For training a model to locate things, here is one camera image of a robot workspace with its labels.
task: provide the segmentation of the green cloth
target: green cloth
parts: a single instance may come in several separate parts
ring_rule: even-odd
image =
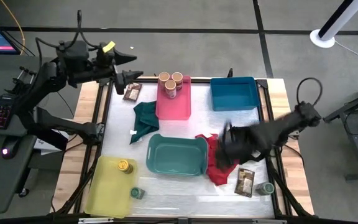
[[[137,132],[136,134],[132,135],[131,143],[129,144],[137,142],[140,137],[160,129],[158,118],[155,115],[155,105],[156,101],[150,103],[141,102],[134,107],[136,114],[135,131]]]

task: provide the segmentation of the white tabletop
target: white tabletop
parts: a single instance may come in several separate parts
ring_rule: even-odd
[[[130,130],[134,129],[133,108],[140,102],[157,99],[157,84],[144,83],[137,102],[125,101],[113,90],[102,148],[103,156],[135,159],[138,164],[137,186],[147,193],[134,200],[133,217],[211,217],[211,218],[271,218],[274,217],[271,196],[252,198],[234,193],[238,167],[230,173],[226,185],[215,186],[207,175],[181,177],[154,174],[146,167],[150,138],[157,133],[166,137],[194,138],[202,133],[219,134],[230,119],[235,126],[259,122],[257,109],[215,112],[211,106],[209,84],[191,85],[191,116],[187,121],[160,121],[160,130],[129,145]],[[266,162],[247,162],[241,167],[255,171],[254,185],[268,181]]]

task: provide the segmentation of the yellow tray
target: yellow tray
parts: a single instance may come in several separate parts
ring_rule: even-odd
[[[135,187],[136,161],[126,159],[134,171],[125,174],[118,170],[123,158],[101,156],[94,172],[85,213],[106,217],[124,218],[131,212],[131,188]]]

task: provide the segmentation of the yellow tag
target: yellow tag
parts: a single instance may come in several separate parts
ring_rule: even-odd
[[[109,50],[111,50],[114,46],[116,45],[116,43],[114,43],[113,41],[110,41],[110,43],[106,46],[103,47],[103,52],[106,53]]]

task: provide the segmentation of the green can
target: green can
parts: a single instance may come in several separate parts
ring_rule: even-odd
[[[264,182],[255,186],[255,191],[259,195],[270,195],[274,192],[274,185],[270,182]]]
[[[138,187],[133,187],[131,189],[131,197],[139,199],[139,200],[143,198],[145,193],[146,193],[146,191],[144,191]]]

